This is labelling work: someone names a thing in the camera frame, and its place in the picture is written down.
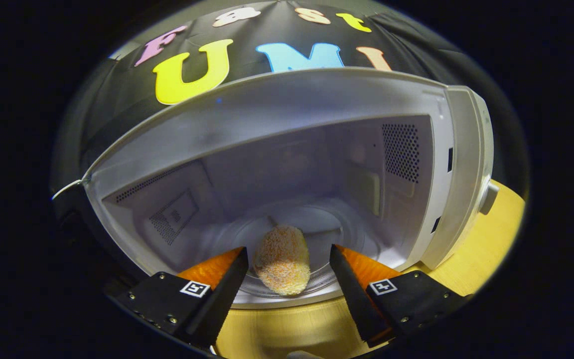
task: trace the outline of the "foam letter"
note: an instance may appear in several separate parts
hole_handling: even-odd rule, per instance
[[[338,54],[340,48],[331,43],[315,43],[309,59],[286,43],[265,43],[258,46],[256,51],[267,55],[272,72],[344,67]]]
[[[146,43],[143,55],[141,55],[141,59],[139,59],[137,63],[134,64],[134,67],[137,67],[145,60],[151,59],[155,55],[158,55],[159,52],[163,51],[163,48],[161,46],[171,43],[171,41],[176,37],[176,33],[182,32],[186,28],[187,27],[185,25],[183,25],[182,27],[177,27],[176,29],[170,32],[166,32],[165,34],[162,34],[161,36],[153,39],[149,43]]]
[[[183,61],[189,57],[189,52],[158,64],[152,70],[156,73],[156,99],[164,105],[178,104],[221,84],[230,73],[230,60],[227,56],[227,46],[230,43],[233,43],[231,39],[221,39],[198,49],[207,54],[207,73],[193,82],[183,82],[181,77]]]
[[[385,61],[382,56],[382,51],[373,47],[356,47],[356,50],[362,52],[367,56],[367,59],[371,61],[371,64],[376,68],[376,70],[381,71],[392,71],[389,64]]]
[[[331,21],[329,21],[328,18],[325,18],[323,13],[317,10],[305,9],[304,7],[297,7],[296,12],[298,13],[298,16],[310,22],[323,23],[325,25],[329,25],[331,23]]]
[[[360,20],[359,18],[354,17],[352,14],[337,13],[335,15],[343,18],[349,24],[349,26],[353,27],[354,29],[364,31],[364,32],[371,32],[371,29],[369,29],[368,27],[364,27],[364,26],[360,25],[364,21]]]
[[[233,23],[237,20],[243,20],[259,15],[260,11],[256,11],[253,7],[241,7],[240,9],[232,10],[230,12],[219,15],[216,18],[216,22],[214,22],[212,26],[219,27],[227,25],[228,23]]]

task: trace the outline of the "food item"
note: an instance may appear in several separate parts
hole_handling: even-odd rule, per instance
[[[298,295],[309,282],[309,250],[300,229],[276,225],[254,255],[254,270],[279,295]]]
[[[211,257],[207,259],[207,261],[198,263],[180,272],[177,276],[187,280],[209,284],[212,290],[214,290],[242,249],[243,247],[234,248],[229,252]]]
[[[378,261],[374,261],[355,250],[344,248],[337,244],[335,244],[335,247],[340,250],[344,258],[347,260],[347,263],[351,266],[351,270],[358,279],[358,283],[360,283],[360,287],[364,290],[367,290],[367,286],[369,286],[369,283],[371,282],[401,275],[399,271],[393,270]]]

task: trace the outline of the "perforated vent panel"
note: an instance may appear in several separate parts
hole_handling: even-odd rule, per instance
[[[187,189],[151,216],[150,222],[162,239],[171,245],[196,213],[198,205]]]
[[[420,144],[415,126],[385,123],[382,125],[382,137],[387,172],[418,183]]]
[[[121,194],[117,195],[116,197],[116,202],[119,203],[121,202],[121,200],[124,200],[125,198],[130,197],[131,195],[133,195],[134,193],[137,193],[138,191],[142,190],[143,188],[150,186],[150,184],[153,184],[154,182],[160,180],[163,177],[166,177],[166,175],[171,175],[172,173],[180,170],[181,168],[184,168],[185,166],[179,166],[177,168],[172,168],[171,170],[165,171],[159,175],[156,175],[146,181],[143,181],[139,184],[137,184],[136,186],[130,188],[129,190],[126,190],[124,192],[122,192]]]

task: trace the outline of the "wooden table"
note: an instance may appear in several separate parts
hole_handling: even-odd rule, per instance
[[[422,270],[460,295],[476,292],[496,270],[513,243],[524,200],[503,184],[489,214],[477,214],[469,236],[435,270]],[[369,352],[360,340],[344,297],[282,309],[231,309],[216,341],[216,352],[230,359],[284,359],[305,350],[325,359]]]

